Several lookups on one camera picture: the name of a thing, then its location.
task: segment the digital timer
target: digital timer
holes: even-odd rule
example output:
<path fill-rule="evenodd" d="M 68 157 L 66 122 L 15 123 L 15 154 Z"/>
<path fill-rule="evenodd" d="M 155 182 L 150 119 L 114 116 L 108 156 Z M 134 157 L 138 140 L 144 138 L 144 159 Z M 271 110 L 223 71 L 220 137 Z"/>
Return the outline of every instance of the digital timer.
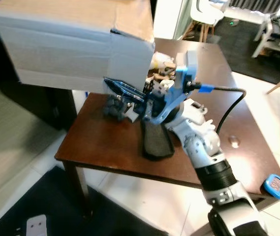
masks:
<path fill-rule="evenodd" d="M 280 200 L 280 176 L 272 174 L 263 183 L 265 190 L 267 190 L 273 197 Z"/>

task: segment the table leg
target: table leg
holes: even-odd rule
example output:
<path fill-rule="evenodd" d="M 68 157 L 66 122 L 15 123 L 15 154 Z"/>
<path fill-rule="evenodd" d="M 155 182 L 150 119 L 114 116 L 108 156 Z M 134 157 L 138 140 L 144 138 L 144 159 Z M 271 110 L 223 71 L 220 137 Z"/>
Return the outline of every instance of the table leg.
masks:
<path fill-rule="evenodd" d="M 65 171 L 75 189 L 75 193 L 83 207 L 85 216 L 90 218 L 92 216 L 91 202 L 89 192 L 85 182 L 83 168 L 77 167 L 70 162 L 63 162 Z"/>

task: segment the black rug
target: black rug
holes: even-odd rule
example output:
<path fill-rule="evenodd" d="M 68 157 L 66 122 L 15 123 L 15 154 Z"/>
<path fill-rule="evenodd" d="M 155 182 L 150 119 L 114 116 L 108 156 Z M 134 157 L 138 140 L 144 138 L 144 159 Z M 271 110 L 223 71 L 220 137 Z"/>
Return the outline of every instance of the black rug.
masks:
<path fill-rule="evenodd" d="M 64 170 L 46 173 L 1 219 L 0 235 L 25 236 L 26 221 L 47 216 L 48 236 L 166 236 L 92 188 L 93 217 L 83 218 Z"/>
<path fill-rule="evenodd" d="M 220 46 L 232 71 L 261 79 L 273 84 L 280 81 L 280 52 L 272 51 L 270 56 L 251 58 L 259 42 L 254 42 L 259 25 L 245 21 L 231 27 L 231 18 L 223 18 L 215 27 L 220 36 Z"/>

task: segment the table surface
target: table surface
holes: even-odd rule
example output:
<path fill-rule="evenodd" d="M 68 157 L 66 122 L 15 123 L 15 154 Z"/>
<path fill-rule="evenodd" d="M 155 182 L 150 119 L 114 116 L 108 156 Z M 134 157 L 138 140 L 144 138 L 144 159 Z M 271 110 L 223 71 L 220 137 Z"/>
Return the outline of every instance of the table surface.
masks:
<path fill-rule="evenodd" d="M 175 57 L 177 52 L 189 49 L 197 50 L 198 81 L 236 86 L 218 45 L 156 39 L 156 51 L 172 57 Z M 217 125 L 239 95 L 237 92 L 213 91 L 210 94 L 194 92 L 191 97 L 208 108 L 206 119 L 213 119 Z M 171 158 L 150 161 L 142 155 L 140 123 L 132 124 L 127 119 L 118 122 L 105 117 L 102 113 L 105 101 L 106 95 L 89 95 L 55 156 L 57 160 L 73 162 L 87 168 L 201 188 L 196 172 L 175 135 L 171 134 L 175 154 Z M 238 148 L 233 148 L 229 143 L 228 137 L 231 135 L 240 140 Z M 271 197 L 261 185 L 270 174 L 280 176 L 280 168 L 245 101 L 240 102 L 227 117 L 219 136 L 221 148 L 233 173 L 246 190 L 265 198 Z"/>

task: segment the black foam pad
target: black foam pad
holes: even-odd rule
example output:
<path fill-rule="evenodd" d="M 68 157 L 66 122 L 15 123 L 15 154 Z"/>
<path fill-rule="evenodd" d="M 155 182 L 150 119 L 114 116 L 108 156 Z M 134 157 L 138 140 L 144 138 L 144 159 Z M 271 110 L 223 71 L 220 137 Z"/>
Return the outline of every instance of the black foam pad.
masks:
<path fill-rule="evenodd" d="M 175 150 L 168 132 L 163 124 L 154 125 L 141 121 L 143 129 L 143 152 L 150 160 L 160 160 L 171 157 Z"/>

